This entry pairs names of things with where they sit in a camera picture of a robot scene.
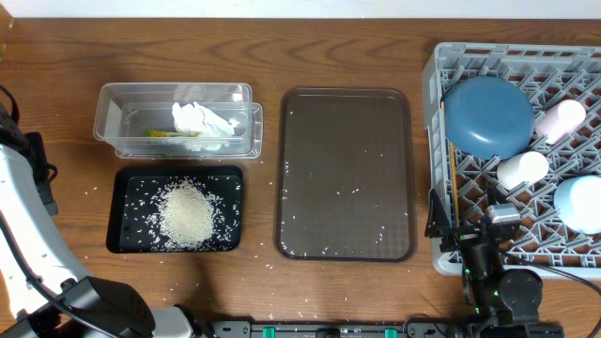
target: plastic bin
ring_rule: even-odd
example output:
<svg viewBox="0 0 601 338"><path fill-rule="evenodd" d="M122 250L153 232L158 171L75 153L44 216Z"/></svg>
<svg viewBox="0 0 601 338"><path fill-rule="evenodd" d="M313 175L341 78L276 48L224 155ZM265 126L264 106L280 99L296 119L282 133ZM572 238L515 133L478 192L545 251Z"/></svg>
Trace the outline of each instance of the plastic bin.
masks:
<svg viewBox="0 0 601 338"><path fill-rule="evenodd" d="M483 182L499 187L498 158L482 160L457 148L450 152L445 135L442 96L457 83L475 76L501 77L517 86L529 98L537 120L561 100L577 100L584 105L584 122L557 144L547 145L544 138L532 136L529 149L549 160L547 176L533 185L522 183L510 192L502 187L500 190L522 215L520 236L510 241L510 254L582 278L601 279L601 238L570 230L553 206L553 193L564 180L601 176L601 48L463 42L443 42L435 48L422 73L424 125L432 188L453 226L458 226L456 218L469 225L484 215L487 204ZM451 158L455 160L456 176L461 178L457 187L451 174ZM463 209L455 205L454 194ZM435 269L461 275L461 255L441 253L439 245L439 238L431 240ZM558 278L534 270L544 278Z"/></svg>
<svg viewBox="0 0 601 338"><path fill-rule="evenodd" d="M176 131L172 107L198 102L235 126L232 137L145 137L148 130ZM247 84L106 84L94 136L120 158L254 159L261 153L263 109Z"/></svg>

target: light blue bowl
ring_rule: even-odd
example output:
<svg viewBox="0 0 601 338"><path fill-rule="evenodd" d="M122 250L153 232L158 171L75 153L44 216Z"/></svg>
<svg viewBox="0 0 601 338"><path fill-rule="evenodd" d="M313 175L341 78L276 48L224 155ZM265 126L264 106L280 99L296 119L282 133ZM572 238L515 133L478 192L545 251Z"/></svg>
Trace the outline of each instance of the light blue bowl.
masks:
<svg viewBox="0 0 601 338"><path fill-rule="evenodd" d="M504 160L527 148L534 111L515 85L496 77L475 77L451 88L443 101L447 137L461 151Z"/></svg>

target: green clip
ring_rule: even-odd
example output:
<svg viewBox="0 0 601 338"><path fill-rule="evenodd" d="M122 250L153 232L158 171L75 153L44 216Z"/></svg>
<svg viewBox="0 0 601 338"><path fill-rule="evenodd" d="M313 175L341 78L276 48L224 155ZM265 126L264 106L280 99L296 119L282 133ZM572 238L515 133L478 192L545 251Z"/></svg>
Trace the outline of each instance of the green clip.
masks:
<svg viewBox="0 0 601 338"><path fill-rule="evenodd" d="M386 329L384 331L384 338L396 338L398 337L398 332L395 329Z"/></svg>
<svg viewBox="0 0 601 338"><path fill-rule="evenodd" d="M275 338L275 328L263 328L263 338Z"/></svg>

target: wooden table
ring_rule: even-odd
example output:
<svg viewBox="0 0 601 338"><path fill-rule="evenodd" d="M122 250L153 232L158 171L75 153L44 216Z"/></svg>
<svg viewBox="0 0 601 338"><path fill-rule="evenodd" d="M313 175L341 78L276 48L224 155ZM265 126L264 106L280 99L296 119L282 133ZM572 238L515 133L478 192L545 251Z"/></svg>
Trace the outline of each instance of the wooden table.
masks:
<svg viewBox="0 0 601 338"><path fill-rule="evenodd" d="M18 19L0 82L20 103L21 128L44 137L58 167L54 221L95 275L133 286L152 307L179 302L211 319L400 323L415 313L459 318L472 311L461 279L434 271L422 238L430 181L420 75L434 47L442 41L598 46L600 32L601 23L591 21ZM230 162L243 169L246 189L235 251L106 250L115 173L132 164L92 136L100 88L112 82L251 85L265 109L265 142L258 161ZM390 87L407 95L420 234L407 264L293 262L276 253L270 182L277 173L280 100L299 85ZM7 299L0 287L0 330L13 323ZM545 281L541 319L583 337L601 313L599 303L580 284Z"/></svg>

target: brown tray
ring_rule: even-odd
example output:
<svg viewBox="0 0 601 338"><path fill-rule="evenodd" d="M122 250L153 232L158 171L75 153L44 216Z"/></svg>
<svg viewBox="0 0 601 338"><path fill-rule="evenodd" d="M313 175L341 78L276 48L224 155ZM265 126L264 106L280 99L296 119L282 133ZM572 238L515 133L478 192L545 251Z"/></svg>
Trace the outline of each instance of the brown tray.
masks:
<svg viewBox="0 0 601 338"><path fill-rule="evenodd" d="M417 247L408 101L296 88L282 104L275 245L291 259L403 262Z"/></svg>

